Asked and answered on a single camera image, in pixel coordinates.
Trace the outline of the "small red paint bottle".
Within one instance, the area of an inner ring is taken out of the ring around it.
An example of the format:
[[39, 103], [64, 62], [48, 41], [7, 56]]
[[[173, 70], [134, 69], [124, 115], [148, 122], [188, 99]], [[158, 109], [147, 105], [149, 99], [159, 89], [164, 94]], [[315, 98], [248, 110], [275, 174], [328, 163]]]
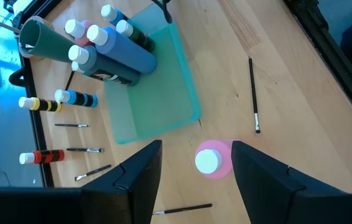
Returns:
[[33, 151], [21, 153], [19, 162], [21, 165], [25, 164], [48, 164], [51, 162], [58, 162], [64, 160], [65, 153], [63, 150], [51, 151]]

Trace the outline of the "dark green cup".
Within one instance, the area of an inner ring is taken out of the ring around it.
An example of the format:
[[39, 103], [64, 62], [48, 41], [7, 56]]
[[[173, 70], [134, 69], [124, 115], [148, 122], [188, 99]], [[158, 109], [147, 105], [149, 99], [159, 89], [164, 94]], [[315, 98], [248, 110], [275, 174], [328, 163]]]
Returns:
[[70, 63], [68, 51], [75, 43], [45, 24], [31, 20], [24, 24], [19, 36], [21, 51], [60, 62]]

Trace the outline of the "large purple paint bottle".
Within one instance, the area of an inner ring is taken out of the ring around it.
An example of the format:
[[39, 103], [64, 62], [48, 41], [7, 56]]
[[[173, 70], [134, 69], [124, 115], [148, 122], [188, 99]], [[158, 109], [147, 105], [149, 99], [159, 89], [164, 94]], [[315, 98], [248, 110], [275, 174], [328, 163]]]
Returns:
[[157, 61], [155, 56], [120, 34], [112, 27], [101, 28], [95, 24], [86, 32], [96, 50], [123, 65], [143, 74], [152, 73]]

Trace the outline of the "large grey paint bottle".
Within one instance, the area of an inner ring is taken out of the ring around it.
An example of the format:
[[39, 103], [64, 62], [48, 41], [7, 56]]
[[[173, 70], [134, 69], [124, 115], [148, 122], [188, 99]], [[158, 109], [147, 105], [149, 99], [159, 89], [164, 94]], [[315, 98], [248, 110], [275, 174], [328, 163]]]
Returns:
[[140, 80], [140, 73], [99, 53], [92, 45], [80, 47], [73, 45], [68, 58], [76, 62], [79, 68], [90, 75], [122, 85], [134, 86]]

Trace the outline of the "small yellow paint bottle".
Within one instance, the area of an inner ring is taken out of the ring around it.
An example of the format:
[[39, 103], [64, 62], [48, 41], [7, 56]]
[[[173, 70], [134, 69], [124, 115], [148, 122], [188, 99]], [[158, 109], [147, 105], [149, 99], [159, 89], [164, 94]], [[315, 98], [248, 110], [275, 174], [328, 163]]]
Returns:
[[45, 100], [36, 97], [20, 97], [19, 107], [27, 108], [32, 111], [49, 111], [49, 112], [60, 112], [62, 109], [62, 104], [59, 101]]

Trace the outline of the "teal plastic tray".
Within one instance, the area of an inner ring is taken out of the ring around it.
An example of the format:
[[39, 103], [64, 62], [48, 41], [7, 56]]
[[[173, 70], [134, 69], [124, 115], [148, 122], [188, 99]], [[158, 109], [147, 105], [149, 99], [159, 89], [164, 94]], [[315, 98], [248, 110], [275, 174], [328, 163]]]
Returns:
[[135, 86], [104, 83], [113, 139], [118, 144], [153, 138], [201, 117], [176, 23], [168, 23], [163, 10], [151, 4], [133, 16], [131, 24], [155, 41], [157, 67], [152, 74], [142, 75]]

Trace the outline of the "small light blue paint bottle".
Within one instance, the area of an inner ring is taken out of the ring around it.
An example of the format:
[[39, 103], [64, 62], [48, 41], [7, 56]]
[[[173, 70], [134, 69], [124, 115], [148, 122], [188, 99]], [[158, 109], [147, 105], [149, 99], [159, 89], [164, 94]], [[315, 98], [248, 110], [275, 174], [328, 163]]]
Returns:
[[110, 4], [104, 5], [100, 10], [101, 16], [105, 18], [110, 24], [116, 26], [119, 21], [128, 21], [129, 18], [122, 11], [112, 7]]

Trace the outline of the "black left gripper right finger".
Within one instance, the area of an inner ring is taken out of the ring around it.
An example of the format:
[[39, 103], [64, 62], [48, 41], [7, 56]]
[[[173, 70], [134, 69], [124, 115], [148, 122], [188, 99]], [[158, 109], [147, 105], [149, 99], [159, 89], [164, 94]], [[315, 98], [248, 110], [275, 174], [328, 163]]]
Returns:
[[231, 160], [251, 224], [324, 224], [321, 198], [345, 194], [242, 141], [233, 141]]

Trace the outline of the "large red paint bottle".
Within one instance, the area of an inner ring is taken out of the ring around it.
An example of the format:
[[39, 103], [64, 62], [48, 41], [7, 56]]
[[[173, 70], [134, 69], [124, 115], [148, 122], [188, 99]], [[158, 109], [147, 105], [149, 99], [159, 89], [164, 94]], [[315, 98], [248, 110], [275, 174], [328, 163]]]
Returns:
[[92, 41], [87, 38], [87, 31], [93, 25], [92, 22], [84, 20], [69, 19], [65, 24], [65, 32], [70, 34], [77, 45], [85, 47], [93, 45]]

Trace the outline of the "small dark green paint bottle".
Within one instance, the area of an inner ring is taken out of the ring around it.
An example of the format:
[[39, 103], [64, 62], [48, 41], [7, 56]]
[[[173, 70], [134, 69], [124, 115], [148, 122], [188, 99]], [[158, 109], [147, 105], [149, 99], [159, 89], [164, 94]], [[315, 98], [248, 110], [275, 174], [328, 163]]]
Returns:
[[136, 26], [128, 23], [128, 21], [120, 20], [116, 25], [116, 31], [148, 52], [153, 52], [155, 49], [155, 42]]

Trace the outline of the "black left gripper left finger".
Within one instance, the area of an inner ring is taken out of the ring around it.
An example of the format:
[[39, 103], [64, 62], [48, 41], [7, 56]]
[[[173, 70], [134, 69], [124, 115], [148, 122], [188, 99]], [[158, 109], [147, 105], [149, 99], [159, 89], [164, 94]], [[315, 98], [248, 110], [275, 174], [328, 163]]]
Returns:
[[84, 185], [86, 224], [150, 224], [162, 170], [162, 141], [155, 140]]

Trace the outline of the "large pink paint bottle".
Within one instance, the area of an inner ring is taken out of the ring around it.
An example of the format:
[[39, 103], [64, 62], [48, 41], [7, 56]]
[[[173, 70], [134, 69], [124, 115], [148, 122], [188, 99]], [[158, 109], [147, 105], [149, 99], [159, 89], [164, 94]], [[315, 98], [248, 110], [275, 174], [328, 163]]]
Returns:
[[197, 170], [209, 179], [222, 179], [232, 170], [231, 149], [234, 139], [211, 139], [201, 143], [195, 152]]

